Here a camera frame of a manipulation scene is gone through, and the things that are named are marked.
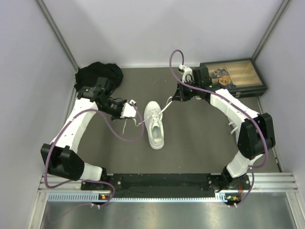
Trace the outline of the white shoelace of shoe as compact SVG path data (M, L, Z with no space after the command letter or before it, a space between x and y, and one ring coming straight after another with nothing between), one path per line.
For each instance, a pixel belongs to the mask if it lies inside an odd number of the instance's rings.
M136 118L123 118L123 119L131 119L131 120L133 120L135 126L139 126L139 125L141 125L141 124L144 124L144 123L148 122L148 119L149 119L149 118L155 117L155 116L158 117L160 120L162 120L163 112L170 106L170 104L172 103L172 101L173 101L173 97L170 96L170 97L167 99L166 105L165 105L165 107L164 107L163 109L161 109L161 108L159 109L159 108L158 108L158 109L156 110L156 112L151 111L151 112L149 112L148 115L144 115L144 118L142 118L142 116L138 114L137 107L134 106L134 108L135 108L135 110L136 110L136 113L137 113L136 115L138 115L138 116L140 117L140 122L139 122L139 123L137 123Z

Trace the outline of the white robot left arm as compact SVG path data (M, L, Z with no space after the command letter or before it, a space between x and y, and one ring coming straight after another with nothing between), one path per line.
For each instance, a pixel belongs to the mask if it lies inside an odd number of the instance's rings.
M102 167L85 163L78 155L80 140L93 116L100 111L111 115L111 119L122 119L127 100L111 97L118 84L106 77L98 77L93 86L82 86L73 110L64 127L50 144L43 144L41 156L45 174L68 180L91 180L97 189L108 184Z

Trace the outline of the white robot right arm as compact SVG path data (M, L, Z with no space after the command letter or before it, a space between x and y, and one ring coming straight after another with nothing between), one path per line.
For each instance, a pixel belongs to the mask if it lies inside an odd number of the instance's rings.
M259 114L235 98L220 83L213 83L206 67L191 69L183 64L178 68L182 79L178 81L175 101L186 102L198 97L219 109L233 127L238 152L224 167L221 177L211 181L211 188L219 192L235 188L254 163L275 145L272 117Z

